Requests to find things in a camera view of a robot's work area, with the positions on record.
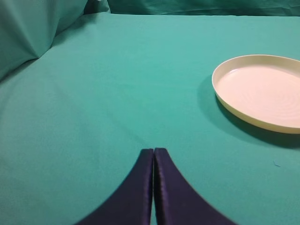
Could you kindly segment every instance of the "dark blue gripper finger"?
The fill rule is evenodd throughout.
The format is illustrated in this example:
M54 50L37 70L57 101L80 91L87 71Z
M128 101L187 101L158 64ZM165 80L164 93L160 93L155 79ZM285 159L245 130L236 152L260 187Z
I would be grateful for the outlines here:
M152 171L153 149L143 149L118 189L76 225L149 225Z
M154 151L154 201L157 225L235 225L194 191L167 149Z

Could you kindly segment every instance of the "teal fabric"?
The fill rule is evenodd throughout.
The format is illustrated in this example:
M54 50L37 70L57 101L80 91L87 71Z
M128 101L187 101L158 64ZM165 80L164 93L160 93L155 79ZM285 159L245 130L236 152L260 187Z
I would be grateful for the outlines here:
M108 0L112 13L300 16L298 0Z
M87 0L1 0L0 79L44 54L54 36L82 15L86 3ZM106 0L88 3L94 6L88 8L89 13L109 11Z
M0 224L71 225L117 188L140 149L166 147L238 224L299 225L300 137L235 119L211 85L232 57L300 60L299 23L82 16L0 85Z

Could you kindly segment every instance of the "wrinkled cloth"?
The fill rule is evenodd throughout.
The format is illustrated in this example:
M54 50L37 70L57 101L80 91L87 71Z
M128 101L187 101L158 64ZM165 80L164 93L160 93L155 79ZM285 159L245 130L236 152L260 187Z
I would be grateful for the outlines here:
M1 0L0 80L24 62L37 59L83 14L108 11L106 0Z
M108 0L112 13L300 16L298 0Z

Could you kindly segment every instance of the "table surface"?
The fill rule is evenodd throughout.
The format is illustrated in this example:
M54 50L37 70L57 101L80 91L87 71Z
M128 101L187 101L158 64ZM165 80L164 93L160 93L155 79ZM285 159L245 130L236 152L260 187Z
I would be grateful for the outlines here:
M0 224L71 225L165 147L241 225L300 223L300 136L228 113L214 68L246 54L300 60L300 18L81 17L0 85Z

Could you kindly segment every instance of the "white plate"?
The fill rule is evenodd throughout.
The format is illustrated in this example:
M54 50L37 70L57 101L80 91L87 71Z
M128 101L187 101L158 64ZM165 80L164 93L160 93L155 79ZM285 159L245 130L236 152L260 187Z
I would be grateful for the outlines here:
M245 55L219 65L212 84L222 105L255 126L300 134L300 61Z

